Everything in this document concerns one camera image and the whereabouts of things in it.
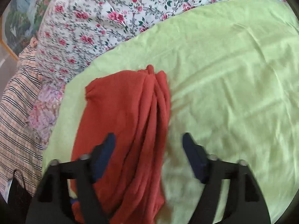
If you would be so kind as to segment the rust orange knit sweater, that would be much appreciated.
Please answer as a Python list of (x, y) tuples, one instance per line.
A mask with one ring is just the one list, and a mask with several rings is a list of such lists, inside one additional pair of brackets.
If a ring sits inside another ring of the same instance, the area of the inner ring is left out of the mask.
[(87, 105), (72, 160), (90, 153), (109, 133), (115, 149), (94, 190), (110, 223), (154, 223), (164, 205), (161, 170), (170, 117), (165, 72), (125, 70), (85, 88)]

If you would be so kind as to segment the plaid checked blanket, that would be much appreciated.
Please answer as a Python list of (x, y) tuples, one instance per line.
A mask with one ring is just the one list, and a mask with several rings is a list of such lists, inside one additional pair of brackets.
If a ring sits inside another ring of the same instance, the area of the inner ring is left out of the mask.
[(1, 193), (16, 169), (16, 178), (34, 195), (41, 180), (42, 146), (29, 130), (27, 119), (41, 90), (36, 64), (38, 40), (32, 38), (19, 54), (15, 75), (1, 98)]

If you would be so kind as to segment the pink purple floral pillow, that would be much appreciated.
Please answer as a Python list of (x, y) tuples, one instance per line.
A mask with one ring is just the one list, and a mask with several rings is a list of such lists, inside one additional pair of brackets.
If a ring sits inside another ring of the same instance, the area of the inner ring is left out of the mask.
[(56, 124), (64, 91), (65, 84), (43, 83), (27, 118), (30, 134), (44, 150)]

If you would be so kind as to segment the light green bed sheet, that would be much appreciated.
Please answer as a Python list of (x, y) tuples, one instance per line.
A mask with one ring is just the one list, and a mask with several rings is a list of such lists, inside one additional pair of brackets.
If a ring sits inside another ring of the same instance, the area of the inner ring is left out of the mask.
[(203, 185), (183, 133), (221, 160), (245, 160), (276, 222), (298, 191), (298, 20), (276, 0), (230, 0), (168, 18), (95, 59), (67, 84), (43, 167), (68, 162), (93, 80), (147, 65), (171, 94), (157, 223), (187, 223)]

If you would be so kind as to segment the gold framed painting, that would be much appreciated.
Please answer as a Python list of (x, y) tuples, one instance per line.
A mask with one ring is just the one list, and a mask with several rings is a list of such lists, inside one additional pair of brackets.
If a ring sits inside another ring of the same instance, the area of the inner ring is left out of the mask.
[(1, 40), (15, 56), (36, 37), (51, 0), (11, 0), (1, 17)]

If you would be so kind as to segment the white floral quilt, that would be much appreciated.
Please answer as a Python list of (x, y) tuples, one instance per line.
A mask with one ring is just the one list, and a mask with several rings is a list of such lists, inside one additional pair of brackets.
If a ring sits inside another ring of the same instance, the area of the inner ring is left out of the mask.
[(219, 1), (229, 0), (52, 0), (38, 32), (36, 61), (46, 80), (67, 83), (156, 23)]

